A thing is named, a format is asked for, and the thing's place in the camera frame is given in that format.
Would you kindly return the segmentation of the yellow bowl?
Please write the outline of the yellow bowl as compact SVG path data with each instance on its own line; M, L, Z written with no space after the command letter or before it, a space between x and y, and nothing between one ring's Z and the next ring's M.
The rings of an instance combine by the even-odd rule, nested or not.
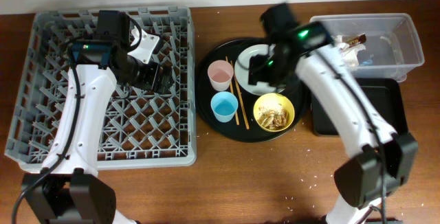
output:
M281 104L289 113L289 122L287 127L285 127L284 129L281 129L279 131L284 131L286 130L288 127L290 127L293 124L293 121L296 117L296 112L295 112L295 108L293 106L293 104L291 103L291 101L286 98L285 96L279 94L279 93L267 93L265 95L262 95L258 98L258 100L254 103L254 109L253 109L253 114L254 114L254 119L256 120L257 124L264 130L264 131L268 131L268 132L279 132L279 131L269 131L265 128L263 128L259 122L258 122L258 116L259 116L259 111L258 108L261 106L272 106L275 104Z

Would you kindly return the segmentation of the white paper napkin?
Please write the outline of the white paper napkin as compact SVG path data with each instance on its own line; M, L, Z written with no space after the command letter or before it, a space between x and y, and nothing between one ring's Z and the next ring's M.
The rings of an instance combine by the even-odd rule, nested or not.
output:
M352 36L337 35L333 39L335 41L335 46L339 49L341 57L345 65L350 67L357 67L359 65L358 52L366 49L366 46L359 44L356 46L350 46L344 42L345 39Z

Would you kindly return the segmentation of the gold foil snack wrapper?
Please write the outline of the gold foil snack wrapper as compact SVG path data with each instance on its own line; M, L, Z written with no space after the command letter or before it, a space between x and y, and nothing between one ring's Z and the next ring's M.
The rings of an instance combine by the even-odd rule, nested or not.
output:
M360 34L357 36L348 37L347 39L344 40L344 42L350 46L356 46L359 44L363 44L366 42L366 35Z

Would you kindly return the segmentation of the food scraps and rice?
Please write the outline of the food scraps and rice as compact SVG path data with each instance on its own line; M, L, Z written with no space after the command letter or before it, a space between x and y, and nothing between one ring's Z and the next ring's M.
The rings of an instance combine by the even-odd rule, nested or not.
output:
M289 113L281 104L258 108L258 123L269 131L279 131L287 127Z

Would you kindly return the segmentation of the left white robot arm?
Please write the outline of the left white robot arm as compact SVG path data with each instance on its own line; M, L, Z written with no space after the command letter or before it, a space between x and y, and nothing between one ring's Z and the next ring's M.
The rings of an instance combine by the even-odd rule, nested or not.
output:
M67 98L48 156L23 177L19 201L41 223L127 223L116 194L99 180L97 152L107 105L117 85L166 93L173 70L151 60L160 38L117 10L98 14L96 31L64 42Z

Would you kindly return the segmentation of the wooden chopstick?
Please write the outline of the wooden chopstick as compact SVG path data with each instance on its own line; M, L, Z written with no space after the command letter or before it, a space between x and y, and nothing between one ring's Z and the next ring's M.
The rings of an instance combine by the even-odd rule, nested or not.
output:
M241 106L241 112L242 112L242 115L243 115L243 121L245 122L246 129L249 130L250 129L250 125L249 125L249 122L248 122L248 117L247 117L246 112L245 112L245 107L244 107L243 98L242 98L242 94L241 94L241 88L239 86L239 83L238 83L237 77L235 76L235 73L233 74L233 77L234 77L234 83L235 83L235 86L236 86L236 90L237 90L237 93L238 93L238 96L239 96L239 103L240 103L240 106Z
M232 78L231 78L231 83L230 83L230 93L231 93L232 95L234 95L234 88L233 88L233 86L232 86ZM235 111L234 117L235 117L236 125L239 126L239 125L240 125L240 121L239 121L239 117L238 117L237 110Z

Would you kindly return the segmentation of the light blue plastic cup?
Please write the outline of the light blue plastic cup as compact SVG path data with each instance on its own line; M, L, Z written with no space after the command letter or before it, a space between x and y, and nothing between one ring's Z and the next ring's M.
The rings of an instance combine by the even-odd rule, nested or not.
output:
M234 118L238 105L237 97L227 91L214 94L210 101L215 118L222 123L229 122Z

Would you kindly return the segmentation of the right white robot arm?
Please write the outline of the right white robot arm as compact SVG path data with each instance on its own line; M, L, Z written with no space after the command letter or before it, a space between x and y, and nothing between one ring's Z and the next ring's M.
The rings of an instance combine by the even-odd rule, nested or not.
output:
M387 223L386 198L407 182L418 151L416 139L398 134L377 112L321 22L301 25L287 3L268 8L260 22L268 48L250 58L249 85L306 84L349 156L334 173L340 195L324 223L364 223L373 211Z

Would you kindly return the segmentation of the pink plastic cup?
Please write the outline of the pink plastic cup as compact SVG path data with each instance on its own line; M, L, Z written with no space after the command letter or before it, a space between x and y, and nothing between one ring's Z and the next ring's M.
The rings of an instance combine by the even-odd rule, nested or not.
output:
M207 73L214 90L226 91L230 87L234 69L226 60L216 60L209 65Z

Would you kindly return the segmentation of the grey round plate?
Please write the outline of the grey round plate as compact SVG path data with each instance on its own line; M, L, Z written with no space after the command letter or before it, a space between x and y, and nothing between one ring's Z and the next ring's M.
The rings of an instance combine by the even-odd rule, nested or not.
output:
M234 64L234 76L236 77L238 84L248 93L256 96L262 96L266 93L281 93L284 88L271 87L268 83L258 81L256 85L251 85L248 82L250 59L257 55L266 55L269 49L270 56L273 55L273 49L275 45L258 44L245 48L237 57Z

